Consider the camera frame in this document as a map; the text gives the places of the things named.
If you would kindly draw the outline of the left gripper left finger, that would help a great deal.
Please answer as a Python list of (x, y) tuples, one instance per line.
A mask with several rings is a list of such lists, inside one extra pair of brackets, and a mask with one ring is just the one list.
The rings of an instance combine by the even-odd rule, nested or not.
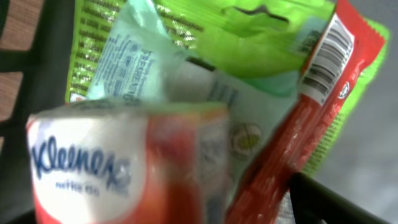
[(6, 224), (36, 224), (35, 210), (30, 210), (26, 213), (23, 213)]

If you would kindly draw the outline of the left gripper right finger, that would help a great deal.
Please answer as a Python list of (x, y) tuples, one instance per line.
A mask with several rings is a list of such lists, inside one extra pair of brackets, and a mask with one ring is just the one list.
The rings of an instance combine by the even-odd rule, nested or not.
[(386, 223), (305, 174), (294, 174), (289, 180), (289, 188), (296, 224)]

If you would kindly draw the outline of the red white tissue pack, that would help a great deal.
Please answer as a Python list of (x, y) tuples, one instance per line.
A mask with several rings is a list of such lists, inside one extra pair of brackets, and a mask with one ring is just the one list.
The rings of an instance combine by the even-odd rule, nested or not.
[(26, 124), (38, 223), (224, 223), (227, 107), (81, 101)]

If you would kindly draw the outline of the red snack stick wrapper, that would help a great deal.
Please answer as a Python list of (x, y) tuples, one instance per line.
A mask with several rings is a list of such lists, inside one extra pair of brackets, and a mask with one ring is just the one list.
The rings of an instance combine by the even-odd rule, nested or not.
[(227, 213), (227, 224), (276, 221), (290, 179), (301, 170), (384, 44), (384, 38), (349, 1), (336, 3), (303, 66), (298, 103), (246, 170)]

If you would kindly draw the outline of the green gummy candy bag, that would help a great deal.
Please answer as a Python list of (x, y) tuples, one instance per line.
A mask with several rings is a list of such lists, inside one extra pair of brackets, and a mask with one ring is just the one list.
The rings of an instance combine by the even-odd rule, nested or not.
[[(105, 43), (127, 2), (86, 0), (75, 3), (72, 54), (65, 94), (67, 102), (89, 100), (86, 94)], [(268, 78), (297, 72), (297, 102), (293, 108), (299, 101), (303, 66), (336, 6), (329, 1), (152, 2), (172, 43), (201, 63), (236, 78)], [(380, 24), (365, 21), (384, 38), (385, 44), (375, 61), (362, 72), (340, 112), (316, 148), (306, 157), (301, 170), (314, 169), (316, 156), (330, 149), (347, 115), (384, 60), (389, 32)]]

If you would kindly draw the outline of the mint green wipes pack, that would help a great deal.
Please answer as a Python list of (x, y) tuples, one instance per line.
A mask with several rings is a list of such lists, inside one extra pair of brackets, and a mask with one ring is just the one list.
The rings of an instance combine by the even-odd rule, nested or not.
[(240, 178), (297, 102), (298, 73), (236, 78), (172, 43), (152, 1), (128, 1), (105, 43), (86, 94), (126, 102), (222, 101), (231, 116), (228, 200)]

